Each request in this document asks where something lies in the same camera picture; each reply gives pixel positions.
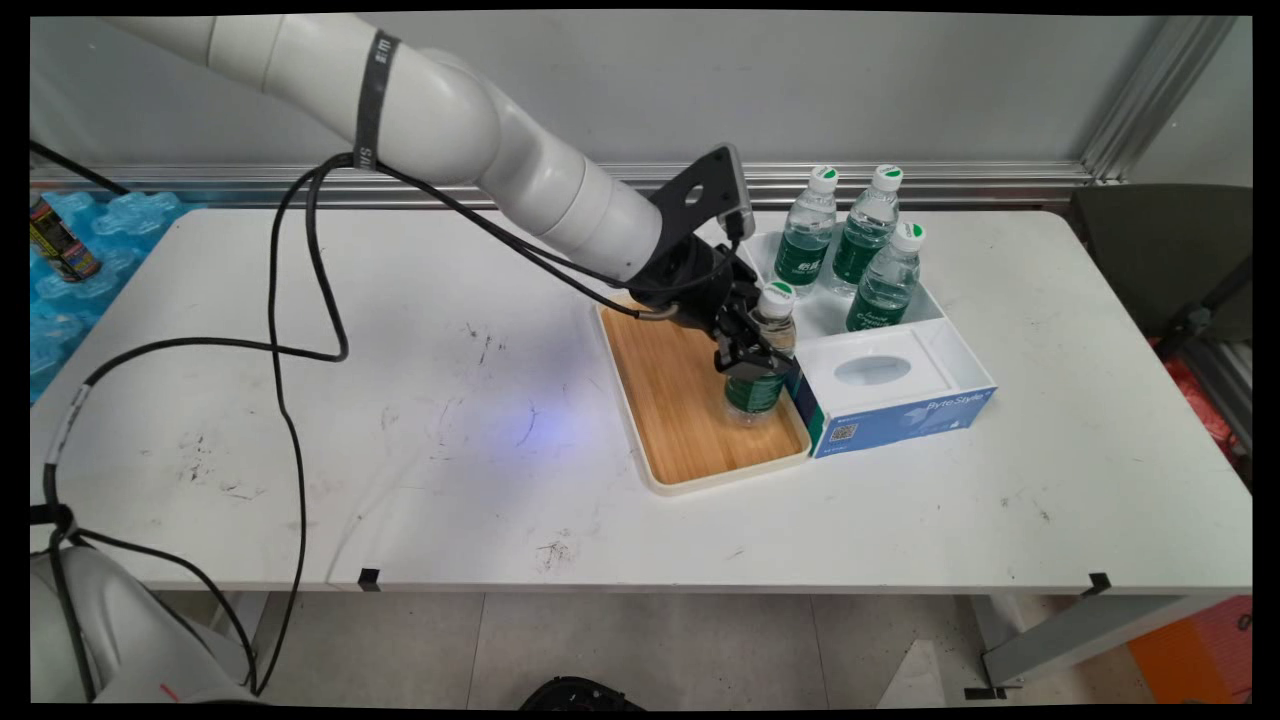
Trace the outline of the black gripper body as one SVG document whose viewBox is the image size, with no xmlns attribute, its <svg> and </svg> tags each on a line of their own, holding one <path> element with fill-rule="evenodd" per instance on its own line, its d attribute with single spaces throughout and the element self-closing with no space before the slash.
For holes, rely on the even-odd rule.
<svg viewBox="0 0 1280 720">
<path fill-rule="evenodd" d="M 673 322 L 701 331 L 717 342 L 755 343 L 758 324 L 750 318 L 760 290 L 758 274 L 739 256 L 740 234 L 713 246 L 689 234 L 654 254 L 630 281 L 630 297 L 640 304 L 635 316 Z"/>
</svg>

